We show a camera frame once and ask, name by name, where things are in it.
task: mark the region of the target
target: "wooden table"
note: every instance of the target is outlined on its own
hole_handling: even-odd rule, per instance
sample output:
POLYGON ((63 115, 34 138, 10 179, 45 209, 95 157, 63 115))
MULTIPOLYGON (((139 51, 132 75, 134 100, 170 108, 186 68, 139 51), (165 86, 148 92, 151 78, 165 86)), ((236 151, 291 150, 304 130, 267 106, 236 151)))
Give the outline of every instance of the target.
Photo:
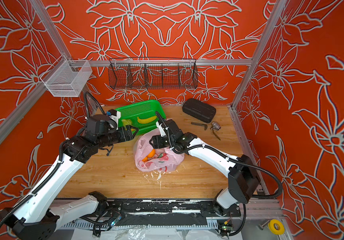
MULTIPOLYGON (((104 107, 109 110, 115 107, 104 107)), ((199 122, 183 113, 181 106, 163 106, 167 118, 172 118, 183 132, 192 132, 204 142, 231 155, 243 154, 228 107, 216 107, 214 121, 221 125, 217 132, 219 141, 210 130, 192 125, 199 122)), ((99 191, 108 198, 214 198, 228 186, 227 178, 217 169, 196 157, 185 155, 184 161, 171 173, 142 172, 134 162, 134 140, 114 145, 109 157, 99 150, 69 180, 58 197, 85 197, 99 191)))

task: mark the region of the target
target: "black wire basket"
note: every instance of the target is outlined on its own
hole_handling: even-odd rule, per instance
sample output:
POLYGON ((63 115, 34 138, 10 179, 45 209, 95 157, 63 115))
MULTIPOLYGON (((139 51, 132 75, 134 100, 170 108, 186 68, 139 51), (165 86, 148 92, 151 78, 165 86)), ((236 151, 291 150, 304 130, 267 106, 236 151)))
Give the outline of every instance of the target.
POLYGON ((113 89, 196 89, 195 59, 128 58, 110 59, 109 86, 113 89))

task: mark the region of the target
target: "metal rail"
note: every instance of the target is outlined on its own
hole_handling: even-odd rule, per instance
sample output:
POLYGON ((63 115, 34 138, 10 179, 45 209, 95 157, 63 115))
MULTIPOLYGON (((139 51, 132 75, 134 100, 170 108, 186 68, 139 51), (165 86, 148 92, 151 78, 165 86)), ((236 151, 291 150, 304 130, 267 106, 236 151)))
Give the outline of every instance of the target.
MULTIPOLYGON (((82 67, 86 60, 70 60, 69 65, 72 67, 82 67)), ((112 63, 133 63, 133 64, 151 64, 151 63, 186 63, 190 60, 184 59, 171 59, 171 60, 111 60, 112 63)), ((98 60, 89 60, 89 64, 91 67, 109 67, 111 64, 110 61, 98 61, 98 60)), ((198 59, 196 60, 197 66, 227 66, 227 65, 235 65, 235 66, 249 66, 252 64, 251 58, 246 59, 198 59)))

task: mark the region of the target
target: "orange wall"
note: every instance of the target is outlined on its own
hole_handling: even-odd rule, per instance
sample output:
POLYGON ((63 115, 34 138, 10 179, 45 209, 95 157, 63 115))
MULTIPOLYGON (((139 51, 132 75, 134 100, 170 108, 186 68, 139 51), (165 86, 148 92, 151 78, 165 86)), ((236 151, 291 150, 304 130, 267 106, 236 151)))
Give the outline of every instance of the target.
MULTIPOLYGON (((251 58, 274 1, 73 1, 43 0, 74 59, 163 56, 251 58)), ((229 104, 246 66, 199 68, 196 90, 113 90, 107 68, 96 68, 89 88, 104 104, 157 99, 180 104, 197 98, 229 104)))
POLYGON ((0 124, 59 56, 26 1, 0 3, 0 124))
POLYGON ((295 239, 344 239, 344 1, 288 2, 237 113, 295 239))
MULTIPOLYGON (((0 1, 0 124, 38 84, 59 52, 29 1, 0 1)), ((46 92, 0 145, 0 211, 35 185, 65 137, 83 125, 79 98, 46 92)), ((0 239, 16 239, 5 226, 0 239)))

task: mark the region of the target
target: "yellow tape roll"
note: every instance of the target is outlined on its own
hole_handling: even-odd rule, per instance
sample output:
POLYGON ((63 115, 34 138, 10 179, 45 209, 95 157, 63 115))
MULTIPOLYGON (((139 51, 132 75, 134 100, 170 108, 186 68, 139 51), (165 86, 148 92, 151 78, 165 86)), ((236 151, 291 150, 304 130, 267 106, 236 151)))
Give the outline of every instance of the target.
POLYGON ((269 230, 271 230, 273 234, 276 234, 276 235, 283 234, 285 231, 284 225, 277 219, 272 219, 268 223, 268 228, 269 230))

